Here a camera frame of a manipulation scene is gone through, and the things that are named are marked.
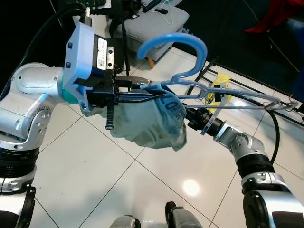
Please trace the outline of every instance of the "yellow cloth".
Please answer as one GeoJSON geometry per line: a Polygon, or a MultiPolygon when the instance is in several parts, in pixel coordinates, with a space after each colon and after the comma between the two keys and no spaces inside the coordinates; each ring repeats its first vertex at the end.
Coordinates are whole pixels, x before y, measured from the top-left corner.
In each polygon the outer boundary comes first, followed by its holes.
{"type": "MultiPolygon", "coordinates": [[[[214,87],[214,85],[220,85],[221,83],[226,83],[226,88],[229,88],[229,80],[230,80],[230,76],[226,75],[224,73],[218,73],[217,78],[215,79],[215,81],[212,83],[211,87],[214,87]]],[[[231,100],[231,96],[228,95],[227,96],[227,102],[229,102],[231,100]]],[[[205,101],[206,105],[220,105],[220,101],[214,101],[214,97],[213,97],[213,93],[208,94],[207,95],[207,99],[205,101]]],[[[209,108],[208,109],[210,112],[215,113],[216,108],[209,108]]]]}

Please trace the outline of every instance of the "hanger hook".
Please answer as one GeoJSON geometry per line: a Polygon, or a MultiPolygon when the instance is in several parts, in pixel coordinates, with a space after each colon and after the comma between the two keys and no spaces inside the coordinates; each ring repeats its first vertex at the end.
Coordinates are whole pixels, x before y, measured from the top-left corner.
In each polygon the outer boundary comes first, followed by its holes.
{"type": "Polygon", "coordinates": [[[189,77],[199,72],[204,67],[206,62],[207,52],[208,52],[205,43],[201,39],[186,33],[171,33],[171,34],[166,34],[152,38],[144,42],[139,47],[137,52],[137,57],[139,59],[144,59],[147,52],[150,49],[152,49],[157,45],[167,42],[179,42],[179,43],[188,44],[192,46],[197,52],[197,59],[194,68],[187,72],[178,73],[174,75],[171,79],[172,83],[177,82],[180,78],[189,77]]]}

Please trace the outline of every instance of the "red fabric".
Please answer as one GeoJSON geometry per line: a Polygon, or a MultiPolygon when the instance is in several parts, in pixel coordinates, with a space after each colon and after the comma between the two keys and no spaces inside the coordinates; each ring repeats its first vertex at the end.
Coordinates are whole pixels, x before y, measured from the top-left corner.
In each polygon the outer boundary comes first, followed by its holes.
{"type": "Polygon", "coordinates": [[[295,15],[304,7],[304,0],[271,0],[267,14],[253,28],[245,30],[250,33],[265,32],[295,15]]]}

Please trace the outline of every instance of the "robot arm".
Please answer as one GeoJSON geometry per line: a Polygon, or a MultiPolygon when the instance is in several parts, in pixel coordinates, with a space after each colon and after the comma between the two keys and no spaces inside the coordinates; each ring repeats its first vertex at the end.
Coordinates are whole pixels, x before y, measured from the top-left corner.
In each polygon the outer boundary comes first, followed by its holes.
{"type": "MultiPolygon", "coordinates": [[[[77,102],[82,112],[107,106],[106,128],[112,129],[115,104],[163,96],[141,89],[142,84],[149,83],[147,79],[116,76],[124,65],[120,45],[120,40],[102,38],[90,26],[79,23],[67,43],[64,68],[30,63],[14,73],[10,91],[0,102],[1,227],[26,228],[30,224],[35,204],[36,189],[31,186],[35,162],[58,103],[77,102]],[[120,87],[132,91],[122,93],[120,87]]],[[[204,129],[234,155],[242,177],[247,226],[291,227],[294,221],[303,226],[303,206],[275,173],[263,144],[219,119],[210,124],[211,116],[205,109],[187,108],[189,126],[204,129]]]]}
{"type": "MultiPolygon", "coordinates": [[[[207,109],[187,109],[188,126],[203,130],[212,117],[207,109]]],[[[230,150],[242,178],[243,209],[248,228],[301,228],[304,207],[292,194],[257,138],[216,118],[207,134],[230,150]]]]}

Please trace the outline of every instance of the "tile grout line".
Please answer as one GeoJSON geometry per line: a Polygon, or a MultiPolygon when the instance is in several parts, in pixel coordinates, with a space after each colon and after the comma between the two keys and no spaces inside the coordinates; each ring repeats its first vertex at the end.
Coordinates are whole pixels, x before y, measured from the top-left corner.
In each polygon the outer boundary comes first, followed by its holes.
{"type": "Polygon", "coordinates": [[[119,146],[116,142],[114,142],[110,137],[108,137],[106,134],[104,134],[102,131],[100,131],[97,127],[95,127],[90,121],[83,118],[85,121],[87,121],[90,125],[92,125],[97,131],[99,131],[101,134],[103,134],[106,138],[108,138],[111,142],[113,142],[116,146],[118,146],[120,149],[122,149],[124,152],[126,152],[131,158],[135,159],[131,154],[129,154],[127,151],[125,151],[121,146],[119,146]]]}
{"type": "Polygon", "coordinates": [[[294,176],[296,176],[296,177],[298,177],[298,178],[300,178],[301,180],[303,180],[303,181],[304,181],[304,179],[303,179],[302,177],[299,177],[299,176],[298,176],[298,175],[296,175],[295,173],[290,172],[288,169],[284,168],[282,165],[279,165],[279,164],[278,164],[278,163],[276,163],[276,162],[275,162],[275,164],[276,164],[276,165],[278,165],[278,166],[280,166],[281,168],[285,169],[287,172],[289,172],[289,173],[293,174],[294,176]]]}
{"type": "Polygon", "coordinates": [[[55,225],[60,228],[58,226],[58,224],[53,220],[53,218],[50,216],[50,214],[47,212],[47,210],[42,206],[42,204],[39,202],[39,200],[35,197],[35,200],[37,200],[38,204],[42,207],[42,209],[47,213],[47,215],[50,217],[50,219],[55,223],[55,225]]]}
{"type": "Polygon", "coordinates": [[[94,209],[90,212],[90,214],[85,218],[85,220],[80,224],[78,228],[80,228],[84,222],[90,217],[90,215],[93,213],[93,211],[99,206],[99,204],[103,201],[103,199],[108,195],[108,193],[114,188],[116,183],[122,178],[122,176],[127,172],[127,170],[130,168],[130,166],[135,162],[135,159],[131,162],[131,164],[128,166],[128,168],[122,173],[122,175],[117,179],[117,181],[113,184],[113,186],[109,189],[109,191],[102,197],[102,199],[99,201],[99,203],[94,207],[94,209]]]}
{"type": "Polygon", "coordinates": [[[260,119],[260,121],[259,121],[259,123],[258,123],[258,125],[257,125],[257,127],[256,127],[256,130],[255,130],[255,132],[253,133],[252,136],[255,136],[255,135],[256,135],[257,130],[258,130],[258,127],[259,127],[260,124],[262,123],[262,119],[264,118],[265,114],[266,114],[266,111],[264,111],[264,113],[263,113],[263,115],[262,115],[262,118],[260,119]]]}
{"type": "Polygon", "coordinates": [[[76,112],[71,106],[67,105],[70,109],[72,109],[74,112],[76,112]]]}
{"type": "Polygon", "coordinates": [[[141,153],[143,152],[143,150],[146,149],[145,147],[142,149],[142,151],[136,156],[135,160],[139,157],[139,155],[141,155],[141,153]]]}
{"type": "Polygon", "coordinates": [[[260,119],[260,122],[258,123],[258,125],[257,125],[257,127],[256,127],[256,130],[255,130],[255,132],[254,132],[253,136],[255,136],[255,135],[256,135],[257,130],[258,130],[258,127],[259,127],[259,126],[260,126],[260,124],[262,123],[262,120],[263,120],[263,118],[264,118],[265,114],[266,114],[266,111],[264,110],[264,113],[263,113],[263,115],[262,115],[262,118],[260,119]]]}
{"type": "Polygon", "coordinates": [[[147,62],[146,59],[144,59],[144,62],[142,64],[140,64],[140,66],[138,66],[129,76],[131,76],[132,74],[135,73],[136,70],[138,70],[138,68],[140,68],[143,64],[145,64],[147,62]]]}
{"type": "Polygon", "coordinates": [[[184,57],[184,56],[181,56],[180,54],[177,54],[177,53],[175,53],[175,52],[173,52],[173,51],[171,51],[171,50],[169,50],[169,52],[171,52],[171,53],[173,53],[173,54],[175,54],[175,55],[177,55],[177,56],[180,56],[180,57],[182,57],[182,58],[184,58],[184,59],[187,59],[187,60],[189,60],[189,61],[191,61],[191,62],[193,62],[193,63],[195,63],[196,61],[193,61],[193,60],[191,60],[191,59],[188,59],[188,58],[186,58],[186,57],[184,57]]]}
{"type": "Polygon", "coordinates": [[[218,227],[217,225],[215,225],[213,222],[210,223],[209,228],[211,227],[212,224],[213,224],[216,228],[219,228],[219,227],[218,227]]]}
{"type": "Polygon", "coordinates": [[[212,221],[211,221],[212,223],[213,223],[213,220],[214,220],[214,218],[216,217],[216,215],[217,215],[217,213],[218,213],[218,211],[219,211],[220,206],[222,205],[222,202],[224,201],[224,198],[226,197],[226,194],[227,194],[227,192],[228,192],[228,190],[229,190],[229,188],[230,188],[230,185],[231,185],[231,183],[232,183],[232,181],[233,181],[233,179],[234,179],[234,177],[235,177],[237,171],[238,171],[238,169],[237,169],[236,172],[234,173],[234,175],[233,175],[233,177],[232,177],[232,179],[231,179],[231,182],[230,182],[230,184],[228,185],[228,188],[227,188],[227,190],[226,190],[226,192],[225,192],[225,194],[224,194],[224,196],[223,196],[223,198],[222,198],[222,200],[221,200],[221,202],[220,202],[220,204],[219,204],[219,206],[218,206],[218,209],[217,209],[217,211],[215,212],[215,214],[214,214],[214,216],[213,216],[213,219],[212,219],[212,221]]]}
{"type": "MultiPolygon", "coordinates": [[[[78,122],[78,120],[80,120],[81,119],[81,116],[79,117],[79,119],[77,119],[71,126],[73,126],[74,124],[76,124],[77,122],[78,122]]],[[[43,150],[41,150],[40,152],[39,152],[39,154],[41,154],[50,144],[52,144],[57,138],[59,138],[64,132],[66,132],[68,129],[70,129],[70,127],[71,126],[69,126],[68,128],[66,128],[59,136],[57,136],[52,142],[50,142],[45,148],[43,148],[43,150]]]]}
{"type": "Polygon", "coordinates": [[[149,173],[151,173],[154,177],[156,177],[161,183],[166,185],[169,189],[171,189],[176,195],[181,197],[186,203],[188,203],[191,207],[193,207],[199,214],[201,214],[203,217],[205,217],[208,221],[211,222],[209,218],[207,218],[205,215],[203,215],[196,207],[194,207],[191,203],[189,203],[187,200],[185,200],[180,194],[178,194],[175,190],[173,190],[169,185],[167,185],[165,182],[163,182],[158,176],[156,176],[153,172],[151,172],[149,169],[147,169],[144,165],[142,165],[139,161],[137,161],[141,166],[143,166],[149,173]]]}

